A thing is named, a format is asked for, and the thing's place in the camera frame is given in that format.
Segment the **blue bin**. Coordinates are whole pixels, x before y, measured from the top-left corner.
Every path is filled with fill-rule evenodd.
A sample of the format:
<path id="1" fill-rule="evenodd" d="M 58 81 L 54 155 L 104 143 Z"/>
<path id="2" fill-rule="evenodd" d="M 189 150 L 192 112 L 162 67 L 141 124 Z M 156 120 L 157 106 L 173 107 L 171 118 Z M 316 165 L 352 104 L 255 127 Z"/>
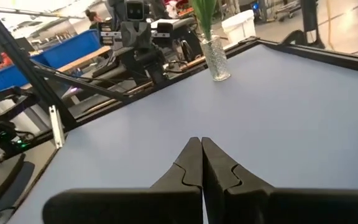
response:
<path id="1" fill-rule="evenodd" d="M 101 48 L 98 31 L 90 29 L 43 52 L 48 64 L 60 68 Z"/>
<path id="2" fill-rule="evenodd" d="M 27 84 L 29 81 L 15 65 L 0 68 L 0 90 L 12 86 L 22 87 Z"/>

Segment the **white bin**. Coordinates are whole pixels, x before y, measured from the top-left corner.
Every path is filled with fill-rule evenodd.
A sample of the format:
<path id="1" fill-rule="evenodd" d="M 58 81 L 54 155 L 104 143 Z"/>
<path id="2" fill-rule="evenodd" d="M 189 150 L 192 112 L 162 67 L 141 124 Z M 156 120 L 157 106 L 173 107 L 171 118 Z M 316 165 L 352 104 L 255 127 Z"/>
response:
<path id="1" fill-rule="evenodd" d="M 256 36 L 253 10 L 246 10 L 229 17 L 221 23 L 231 44 Z"/>

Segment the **white flower bunch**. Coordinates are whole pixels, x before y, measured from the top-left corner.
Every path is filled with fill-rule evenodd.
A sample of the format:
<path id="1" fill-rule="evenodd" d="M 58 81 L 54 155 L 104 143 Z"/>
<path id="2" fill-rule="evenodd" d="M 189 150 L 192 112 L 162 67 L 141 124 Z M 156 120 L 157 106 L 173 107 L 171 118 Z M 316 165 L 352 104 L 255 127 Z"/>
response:
<path id="1" fill-rule="evenodd" d="M 200 29 L 207 41 L 211 40 L 211 26 L 216 7 L 216 0 L 190 0 Z"/>

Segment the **silver metal bracket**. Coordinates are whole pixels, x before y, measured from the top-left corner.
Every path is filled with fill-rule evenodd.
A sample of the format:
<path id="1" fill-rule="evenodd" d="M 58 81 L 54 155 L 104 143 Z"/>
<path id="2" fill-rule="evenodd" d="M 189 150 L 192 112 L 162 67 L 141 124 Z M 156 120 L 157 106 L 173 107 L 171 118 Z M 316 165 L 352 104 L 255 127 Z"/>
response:
<path id="1" fill-rule="evenodd" d="M 65 132 L 63 130 L 60 113 L 55 105 L 50 106 L 48 109 L 55 147 L 56 149 L 60 149 L 65 143 Z"/>

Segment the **black stand leg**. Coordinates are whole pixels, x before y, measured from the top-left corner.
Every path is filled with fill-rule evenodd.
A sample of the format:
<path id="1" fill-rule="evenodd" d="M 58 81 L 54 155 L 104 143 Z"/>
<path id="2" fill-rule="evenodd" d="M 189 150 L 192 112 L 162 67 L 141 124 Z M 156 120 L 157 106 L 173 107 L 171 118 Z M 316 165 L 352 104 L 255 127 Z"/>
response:
<path id="1" fill-rule="evenodd" d="M 299 2 L 303 17 L 303 32 L 305 37 L 305 44 L 309 47 L 324 49 L 325 45 L 320 38 L 318 29 L 318 0 L 299 0 Z M 310 34 L 312 31 L 316 32 L 316 38 L 312 42 L 308 42 L 308 34 Z"/>

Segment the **black rig strut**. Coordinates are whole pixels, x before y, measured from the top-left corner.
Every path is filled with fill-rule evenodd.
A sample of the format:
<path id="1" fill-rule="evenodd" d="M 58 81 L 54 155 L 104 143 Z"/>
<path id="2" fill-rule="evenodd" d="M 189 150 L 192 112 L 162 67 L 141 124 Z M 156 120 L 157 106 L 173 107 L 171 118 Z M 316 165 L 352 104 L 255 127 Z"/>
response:
<path id="1" fill-rule="evenodd" d="M 93 93 L 107 96 L 122 103 L 130 102 L 130 98 L 122 93 L 107 90 L 90 83 L 83 82 L 75 79 L 69 75 L 65 75 L 52 68 L 47 68 L 30 57 L 23 50 L 5 28 L 0 21 L 0 45 L 5 50 L 5 53 L 12 59 L 14 65 L 23 73 L 29 83 L 33 86 L 36 94 L 38 94 L 44 102 L 49 106 L 56 106 L 60 112 L 60 117 L 63 119 L 64 127 L 73 129 L 78 126 L 77 120 L 69 112 L 68 108 L 64 105 L 63 101 L 52 90 L 52 87 L 45 81 L 46 78 L 52 79 L 61 83 L 70 84 L 79 87 L 83 90 L 92 91 Z"/>

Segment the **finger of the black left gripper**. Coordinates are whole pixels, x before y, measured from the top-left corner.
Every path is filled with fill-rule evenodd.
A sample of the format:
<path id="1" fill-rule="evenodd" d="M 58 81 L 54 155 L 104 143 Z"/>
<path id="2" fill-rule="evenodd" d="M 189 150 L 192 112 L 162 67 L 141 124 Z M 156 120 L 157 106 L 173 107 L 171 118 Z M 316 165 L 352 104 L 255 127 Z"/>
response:
<path id="1" fill-rule="evenodd" d="M 121 22 L 121 37 L 124 47 L 133 47 L 136 43 L 136 32 L 132 22 Z"/>
<path id="2" fill-rule="evenodd" d="M 137 47 L 139 49 L 149 49 L 151 46 L 151 25 L 148 22 L 140 22 L 137 31 Z"/>

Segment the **clear cut-glass vase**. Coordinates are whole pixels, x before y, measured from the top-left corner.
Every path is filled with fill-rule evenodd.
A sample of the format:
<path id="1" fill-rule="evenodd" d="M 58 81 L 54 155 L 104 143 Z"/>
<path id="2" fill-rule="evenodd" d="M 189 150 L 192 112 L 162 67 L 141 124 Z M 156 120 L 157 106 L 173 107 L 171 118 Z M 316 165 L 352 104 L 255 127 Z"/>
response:
<path id="1" fill-rule="evenodd" d="M 209 39 L 202 35 L 201 48 L 214 81 L 220 82 L 231 76 L 227 65 L 227 57 L 220 36 L 210 30 Z"/>

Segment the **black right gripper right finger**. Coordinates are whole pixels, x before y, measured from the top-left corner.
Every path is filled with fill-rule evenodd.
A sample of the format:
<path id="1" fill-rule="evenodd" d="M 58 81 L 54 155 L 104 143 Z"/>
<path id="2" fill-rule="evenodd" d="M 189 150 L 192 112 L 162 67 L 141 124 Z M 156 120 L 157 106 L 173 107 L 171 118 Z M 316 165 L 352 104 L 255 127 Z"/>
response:
<path id="1" fill-rule="evenodd" d="M 358 190 L 270 185 L 203 137 L 209 224 L 358 224 Z"/>

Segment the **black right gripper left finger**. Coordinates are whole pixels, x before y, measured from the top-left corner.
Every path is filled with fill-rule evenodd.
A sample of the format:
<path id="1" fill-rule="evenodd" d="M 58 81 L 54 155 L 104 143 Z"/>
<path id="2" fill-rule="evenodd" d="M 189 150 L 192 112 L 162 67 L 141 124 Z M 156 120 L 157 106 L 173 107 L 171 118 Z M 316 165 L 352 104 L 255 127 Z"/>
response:
<path id="1" fill-rule="evenodd" d="M 44 224 L 203 224 L 203 147 L 188 140 L 149 188 L 70 189 L 43 206 Z"/>

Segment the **person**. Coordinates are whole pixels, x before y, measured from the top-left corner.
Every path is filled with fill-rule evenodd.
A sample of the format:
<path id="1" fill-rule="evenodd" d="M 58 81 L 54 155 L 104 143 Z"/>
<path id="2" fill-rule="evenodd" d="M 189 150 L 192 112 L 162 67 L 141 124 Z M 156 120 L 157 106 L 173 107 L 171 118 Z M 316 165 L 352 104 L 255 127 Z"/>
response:
<path id="1" fill-rule="evenodd" d="M 96 11 L 91 11 L 89 9 L 86 9 L 85 14 L 91 23 L 91 25 L 89 26 L 90 29 L 97 29 L 98 24 L 100 22 L 103 22 L 103 19 L 99 16 L 99 14 Z"/>

